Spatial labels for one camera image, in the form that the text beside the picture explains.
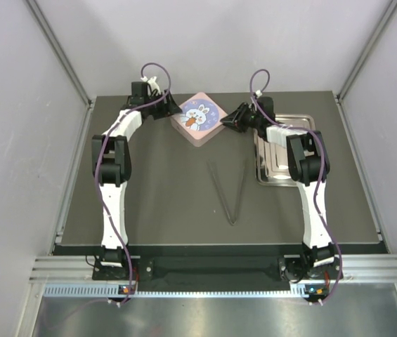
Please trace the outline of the pink chocolate tin box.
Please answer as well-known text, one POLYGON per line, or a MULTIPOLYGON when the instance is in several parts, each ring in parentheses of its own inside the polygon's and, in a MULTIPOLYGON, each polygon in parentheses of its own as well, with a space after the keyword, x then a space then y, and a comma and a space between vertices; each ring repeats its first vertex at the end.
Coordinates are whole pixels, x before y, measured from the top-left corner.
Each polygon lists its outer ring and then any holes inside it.
POLYGON ((205 129, 204 125, 201 126, 193 123, 187 126, 186 123, 181 123, 178 120, 172 119, 171 125, 174 130, 178 131, 188 142, 195 147, 201 147, 219 132, 223 130, 223 125, 218 123, 210 129, 205 129))

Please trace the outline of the steel tweezers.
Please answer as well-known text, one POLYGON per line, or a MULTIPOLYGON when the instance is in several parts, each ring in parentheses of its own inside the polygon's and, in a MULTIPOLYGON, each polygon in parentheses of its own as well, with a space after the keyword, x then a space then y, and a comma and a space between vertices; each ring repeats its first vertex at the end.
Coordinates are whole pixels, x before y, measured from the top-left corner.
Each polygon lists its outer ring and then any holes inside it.
POLYGON ((247 160, 242 160, 240 170, 238 171, 235 185, 230 189, 223 187, 222 179, 219 174, 218 167, 215 161, 207 162, 207 170, 214 186, 217 198, 223 209, 223 214, 226 217, 229 225, 234 227, 240 217, 242 207, 242 195, 245 188, 245 181, 247 175, 247 160))

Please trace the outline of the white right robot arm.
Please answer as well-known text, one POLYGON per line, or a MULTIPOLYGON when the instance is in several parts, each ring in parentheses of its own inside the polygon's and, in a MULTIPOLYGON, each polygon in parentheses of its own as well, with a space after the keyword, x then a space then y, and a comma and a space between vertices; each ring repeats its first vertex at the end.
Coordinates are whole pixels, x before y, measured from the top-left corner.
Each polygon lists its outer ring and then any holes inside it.
POLYGON ((319 277, 334 263, 337 251, 327 225, 325 184, 330 163, 321 133, 276 121, 273 99, 261 96, 242 103, 221 123, 239 133, 254 129, 267 143, 287 150, 289 175, 299 188, 304 215, 301 274, 319 277))

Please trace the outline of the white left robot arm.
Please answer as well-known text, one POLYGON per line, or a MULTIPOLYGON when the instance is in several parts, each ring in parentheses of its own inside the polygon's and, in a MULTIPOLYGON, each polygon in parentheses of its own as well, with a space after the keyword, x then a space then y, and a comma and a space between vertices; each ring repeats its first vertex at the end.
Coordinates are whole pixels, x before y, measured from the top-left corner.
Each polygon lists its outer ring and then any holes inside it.
POLYGON ((147 118, 163 119, 180 111, 169 89, 162 90, 156 77, 142 77, 131 83, 131 95, 115 121, 92 137, 92 174, 103 211, 103 252, 96 257, 97 272, 133 279, 124 215, 126 187, 132 174, 129 141, 147 118))

